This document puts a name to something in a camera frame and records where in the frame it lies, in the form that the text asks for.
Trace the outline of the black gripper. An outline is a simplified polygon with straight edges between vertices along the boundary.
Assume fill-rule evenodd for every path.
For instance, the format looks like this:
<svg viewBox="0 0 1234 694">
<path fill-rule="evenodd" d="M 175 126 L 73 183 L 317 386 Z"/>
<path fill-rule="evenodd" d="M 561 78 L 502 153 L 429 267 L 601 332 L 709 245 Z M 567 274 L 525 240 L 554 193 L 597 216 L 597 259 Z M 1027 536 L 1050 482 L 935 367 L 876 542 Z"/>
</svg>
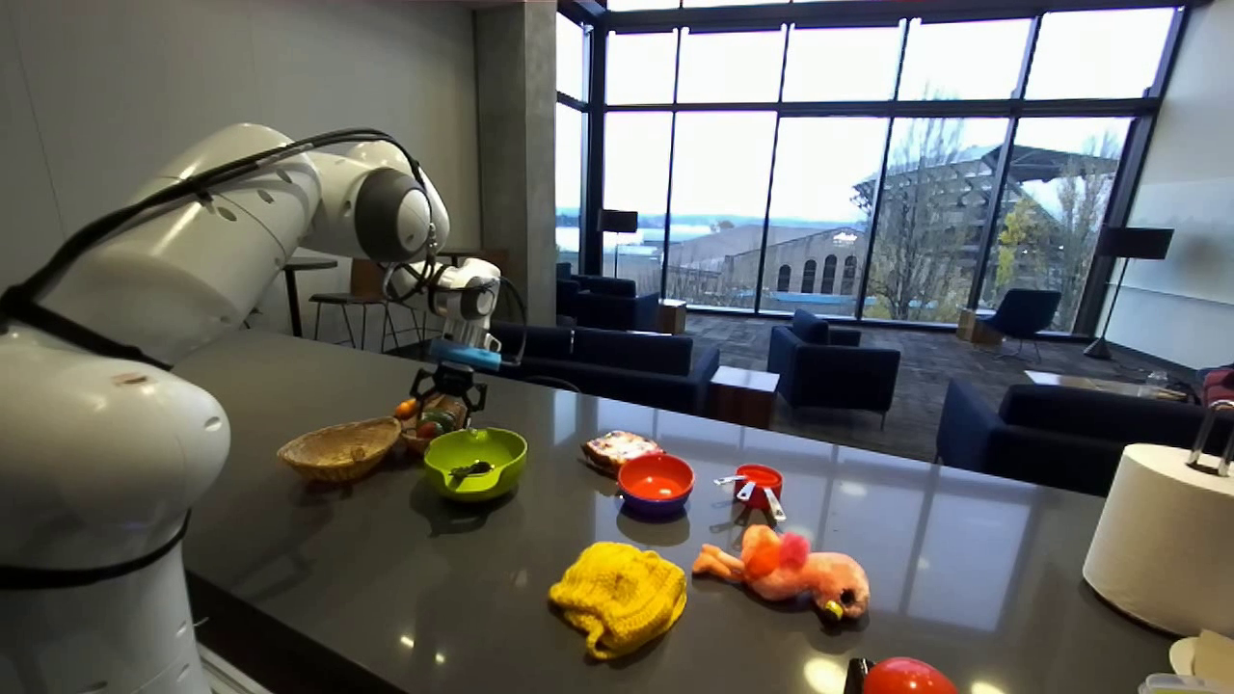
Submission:
<svg viewBox="0 0 1234 694">
<path fill-rule="evenodd" d="M 487 405 L 487 384 L 471 367 L 421 367 L 407 384 L 407 393 L 415 400 L 429 400 L 433 393 L 460 398 L 471 412 Z"/>
</svg>

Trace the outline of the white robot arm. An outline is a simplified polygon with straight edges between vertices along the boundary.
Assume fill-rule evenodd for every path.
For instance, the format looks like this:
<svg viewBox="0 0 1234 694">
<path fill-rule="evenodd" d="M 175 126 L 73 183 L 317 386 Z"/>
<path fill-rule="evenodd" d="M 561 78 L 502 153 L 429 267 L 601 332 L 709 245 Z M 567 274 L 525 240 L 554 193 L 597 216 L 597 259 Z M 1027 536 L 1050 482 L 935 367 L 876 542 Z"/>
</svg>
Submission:
<svg viewBox="0 0 1234 694">
<path fill-rule="evenodd" d="M 502 270 L 444 246 L 429 170 L 378 126 L 230 124 L 0 299 L 0 694 L 208 694 L 180 536 L 230 450 L 175 362 L 241 330 L 300 246 L 371 259 L 488 367 Z"/>
</svg>

